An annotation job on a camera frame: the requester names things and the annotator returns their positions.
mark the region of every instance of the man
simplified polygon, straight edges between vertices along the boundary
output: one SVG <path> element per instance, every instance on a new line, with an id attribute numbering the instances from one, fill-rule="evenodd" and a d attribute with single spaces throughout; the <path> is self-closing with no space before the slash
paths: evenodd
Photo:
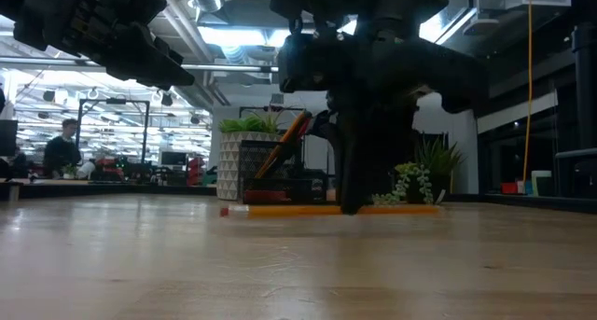
<path id="1" fill-rule="evenodd" d="M 2 83 L 0 83 L 0 114 L 4 111 L 4 105 L 7 103 L 7 97 L 4 94 L 4 89 L 2 89 Z"/>
<path id="2" fill-rule="evenodd" d="M 17 146 L 17 150 L 15 151 L 15 156 L 9 159 L 10 166 L 12 166 L 12 173 L 14 174 L 15 178 L 27 178 L 28 167 L 27 167 L 27 157 L 24 153 L 22 153 L 21 148 Z"/>
<path id="3" fill-rule="evenodd" d="M 62 122 L 62 135 L 50 140 L 44 153 L 44 167 L 46 176 L 60 178 L 62 168 L 76 165 L 81 161 L 81 154 L 73 142 L 78 122 L 75 119 L 66 119 Z"/>

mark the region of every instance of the wooden table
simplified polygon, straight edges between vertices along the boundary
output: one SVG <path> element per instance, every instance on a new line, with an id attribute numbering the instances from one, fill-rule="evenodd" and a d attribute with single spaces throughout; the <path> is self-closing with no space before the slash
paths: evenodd
<path id="1" fill-rule="evenodd" d="M 0 209 L 1 319 L 575 320 L 597 314 L 597 216 L 221 218 L 215 198 Z"/>

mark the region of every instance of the orange cable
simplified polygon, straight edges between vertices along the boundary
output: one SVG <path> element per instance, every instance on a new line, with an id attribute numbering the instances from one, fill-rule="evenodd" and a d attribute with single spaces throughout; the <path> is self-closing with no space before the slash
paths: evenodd
<path id="1" fill-rule="evenodd" d="M 533 0 L 529 0 L 529 114 L 526 118 L 526 135 L 524 139 L 524 169 L 522 183 L 526 189 L 527 167 L 529 161 L 529 138 L 531 136 L 531 115 L 533 111 Z"/>

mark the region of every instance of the mesh container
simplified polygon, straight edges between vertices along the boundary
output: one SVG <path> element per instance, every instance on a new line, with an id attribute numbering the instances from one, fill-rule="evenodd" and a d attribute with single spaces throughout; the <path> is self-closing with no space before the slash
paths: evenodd
<path id="1" fill-rule="evenodd" d="M 239 184 L 241 188 L 244 179 L 254 178 L 263 164 L 270 157 L 271 152 L 282 143 L 279 142 L 261 142 L 248 141 L 241 142 L 239 150 Z M 288 178 L 297 162 L 297 151 L 286 160 L 282 165 L 277 167 L 273 173 L 269 174 L 268 178 Z"/>
<path id="2" fill-rule="evenodd" d="M 241 200 L 245 204 L 325 203 L 326 185 L 313 179 L 244 179 Z"/>

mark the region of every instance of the computer monitor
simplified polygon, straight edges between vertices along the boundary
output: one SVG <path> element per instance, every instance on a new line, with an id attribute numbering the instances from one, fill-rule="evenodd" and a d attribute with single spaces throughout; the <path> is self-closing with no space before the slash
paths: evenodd
<path id="1" fill-rule="evenodd" d="M 162 165 L 176 165 L 185 166 L 187 165 L 187 153 L 186 152 L 161 152 L 161 164 Z"/>
<path id="2" fill-rule="evenodd" d="M 17 151 L 17 120 L 0 120 L 0 157 L 12 157 Z"/>

